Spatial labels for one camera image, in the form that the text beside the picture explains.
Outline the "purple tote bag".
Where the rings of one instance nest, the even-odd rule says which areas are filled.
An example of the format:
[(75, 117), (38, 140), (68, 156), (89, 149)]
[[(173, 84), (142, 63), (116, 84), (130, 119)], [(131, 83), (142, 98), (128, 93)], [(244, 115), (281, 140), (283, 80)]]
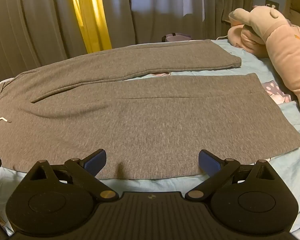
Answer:
[(161, 38), (162, 42), (179, 42), (191, 40), (191, 36), (182, 33), (170, 33)]

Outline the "yellow curtain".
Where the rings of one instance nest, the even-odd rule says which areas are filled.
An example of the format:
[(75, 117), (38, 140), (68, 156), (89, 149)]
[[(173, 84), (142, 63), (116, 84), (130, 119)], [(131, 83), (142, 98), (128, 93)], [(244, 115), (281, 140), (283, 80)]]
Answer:
[(111, 49), (103, 0), (72, 0), (88, 53)]

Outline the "black wall outlet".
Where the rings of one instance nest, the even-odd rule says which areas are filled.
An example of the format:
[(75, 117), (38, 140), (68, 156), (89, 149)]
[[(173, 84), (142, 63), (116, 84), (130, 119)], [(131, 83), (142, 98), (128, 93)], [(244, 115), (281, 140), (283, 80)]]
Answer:
[(271, 0), (265, 0), (265, 5), (271, 8), (274, 8), (276, 10), (279, 10), (279, 3), (271, 1)]

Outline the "pink plush toy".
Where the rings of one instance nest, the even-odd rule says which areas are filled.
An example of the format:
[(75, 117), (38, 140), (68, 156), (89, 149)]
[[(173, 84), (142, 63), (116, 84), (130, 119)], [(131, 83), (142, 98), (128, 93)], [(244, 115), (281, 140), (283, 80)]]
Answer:
[(252, 11), (237, 8), (230, 12), (229, 20), (229, 42), (258, 58), (270, 58), (300, 106), (300, 27), (267, 6), (257, 6)]

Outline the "grey curtain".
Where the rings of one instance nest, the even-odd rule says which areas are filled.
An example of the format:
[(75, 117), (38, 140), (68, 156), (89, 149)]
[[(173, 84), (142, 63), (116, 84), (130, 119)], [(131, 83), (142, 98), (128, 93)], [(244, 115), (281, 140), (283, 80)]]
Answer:
[[(103, 0), (112, 48), (160, 42), (169, 33), (214, 39), (229, 13), (253, 0)], [(72, 0), (0, 0), (0, 81), (88, 53)]]

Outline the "grey sweatpants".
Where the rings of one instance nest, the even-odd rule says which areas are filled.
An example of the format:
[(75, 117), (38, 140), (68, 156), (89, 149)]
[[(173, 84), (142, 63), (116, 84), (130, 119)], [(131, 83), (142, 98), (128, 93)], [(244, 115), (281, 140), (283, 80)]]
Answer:
[(300, 148), (300, 133), (256, 74), (201, 76), (242, 61), (215, 42), (102, 51), (23, 72), (0, 85), (0, 158), (28, 171), (102, 148), (101, 179), (199, 173), (198, 153), (244, 164)]

